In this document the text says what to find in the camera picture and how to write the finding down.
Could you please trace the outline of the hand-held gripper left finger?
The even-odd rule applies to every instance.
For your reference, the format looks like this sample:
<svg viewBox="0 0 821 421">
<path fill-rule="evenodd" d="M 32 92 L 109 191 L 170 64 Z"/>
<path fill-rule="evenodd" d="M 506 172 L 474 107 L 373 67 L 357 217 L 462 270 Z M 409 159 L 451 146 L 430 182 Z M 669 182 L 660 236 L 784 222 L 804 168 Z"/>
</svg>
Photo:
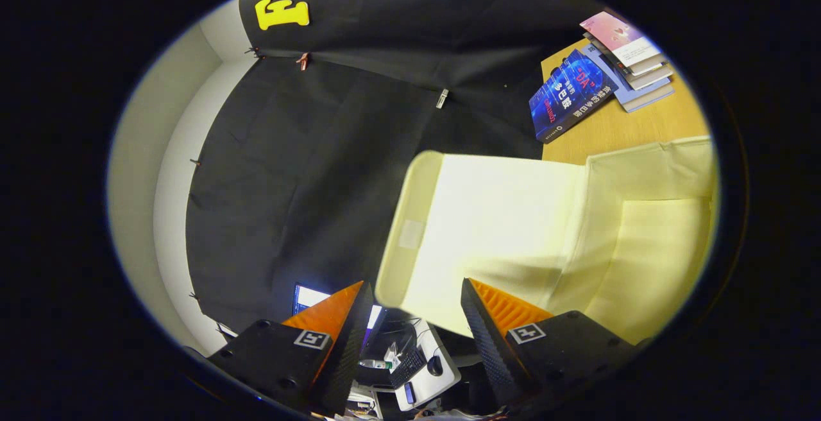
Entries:
<svg viewBox="0 0 821 421">
<path fill-rule="evenodd" d="M 341 415 L 372 307 L 371 286 L 360 281 L 283 322 L 254 322 L 208 360 L 276 403 L 308 415 Z"/>
</svg>

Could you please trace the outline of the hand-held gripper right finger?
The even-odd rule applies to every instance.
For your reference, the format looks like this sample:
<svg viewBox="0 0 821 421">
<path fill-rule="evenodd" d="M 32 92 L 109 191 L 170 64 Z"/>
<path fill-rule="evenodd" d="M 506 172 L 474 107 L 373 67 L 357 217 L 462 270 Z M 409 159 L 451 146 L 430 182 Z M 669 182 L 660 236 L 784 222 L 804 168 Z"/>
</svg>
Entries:
<svg viewBox="0 0 821 421">
<path fill-rule="evenodd" d="M 578 310 L 554 315 L 471 278 L 461 284 L 461 308 L 496 403 L 506 410 L 556 409 L 612 377 L 649 343 L 631 343 Z"/>
</svg>

